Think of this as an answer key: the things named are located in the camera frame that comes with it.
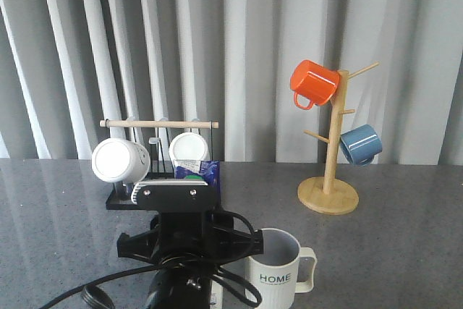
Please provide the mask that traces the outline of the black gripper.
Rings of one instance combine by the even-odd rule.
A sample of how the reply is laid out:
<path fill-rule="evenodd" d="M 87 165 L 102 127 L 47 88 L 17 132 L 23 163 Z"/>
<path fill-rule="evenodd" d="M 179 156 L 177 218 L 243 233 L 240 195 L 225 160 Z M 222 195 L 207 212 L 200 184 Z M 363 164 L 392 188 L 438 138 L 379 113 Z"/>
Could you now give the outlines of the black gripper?
<path fill-rule="evenodd" d="M 223 266 L 263 253 L 262 230 L 221 204 L 201 212 L 154 212 L 148 231 L 117 241 L 119 257 L 157 270 L 145 308 L 209 308 L 212 281 L 246 306 L 259 306 L 259 291 Z"/>

